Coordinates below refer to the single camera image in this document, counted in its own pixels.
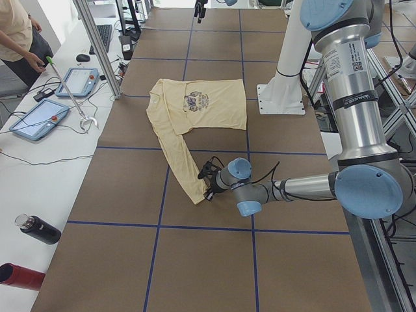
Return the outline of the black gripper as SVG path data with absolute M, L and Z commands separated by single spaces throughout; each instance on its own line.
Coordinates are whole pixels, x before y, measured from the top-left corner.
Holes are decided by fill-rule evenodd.
M 207 190 L 205 191 L 204 197 L 207 201 L 211 201 L 215 194 L 220 193 L 220 187 L 215 181 L 210 181 Z

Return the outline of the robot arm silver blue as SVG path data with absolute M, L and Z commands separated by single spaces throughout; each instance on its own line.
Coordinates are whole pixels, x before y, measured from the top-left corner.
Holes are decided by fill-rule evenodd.
M 210 172 L 205 198 L 230 190 L 242 216 L 258 213 L 273 201 L 337 200 L 349 213 L 386 218 L 415 207 L 415 182 L 388 145 L 369 70 L 367 50 L 382 35 L 383 1 L 296 1 L 291 20 L 311 33 L 322 55 L 327 91 L 341 139 L 338 171 L 267 183 L 251 180 L 243 158 Z

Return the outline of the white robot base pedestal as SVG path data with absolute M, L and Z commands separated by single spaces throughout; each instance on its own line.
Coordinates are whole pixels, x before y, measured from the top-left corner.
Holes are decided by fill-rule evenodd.
M 276 73 L 268 84 L 257 85 L 257 99 L 261 114 L 304 115 L 300 78 L 301 67 L 308 58 L 311 32 L 301 20 L 302 0 L 295 0 L 283 39 Z

